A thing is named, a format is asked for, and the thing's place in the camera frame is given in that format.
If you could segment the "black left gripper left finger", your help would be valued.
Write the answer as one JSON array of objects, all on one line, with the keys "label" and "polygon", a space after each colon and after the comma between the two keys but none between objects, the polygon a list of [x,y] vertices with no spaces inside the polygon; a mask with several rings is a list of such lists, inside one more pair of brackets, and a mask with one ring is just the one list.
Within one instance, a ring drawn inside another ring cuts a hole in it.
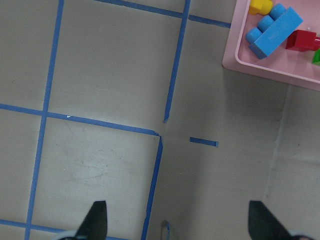
[{"label": "black left gripper left finger", "polygon": [[107,204],[95,201],[76,231],[76,240],[105,240],[108,232]]}]

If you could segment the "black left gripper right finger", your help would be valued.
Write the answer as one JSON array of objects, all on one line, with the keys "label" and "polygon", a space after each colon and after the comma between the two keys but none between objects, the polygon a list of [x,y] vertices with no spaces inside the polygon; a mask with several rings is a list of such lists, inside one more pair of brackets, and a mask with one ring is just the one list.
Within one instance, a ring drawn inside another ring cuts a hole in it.
[{"label": "black left gripper right finger", "polygon": [[248,233],[252,240],[291,240],[291,234],[262,201],[250,200]]}]

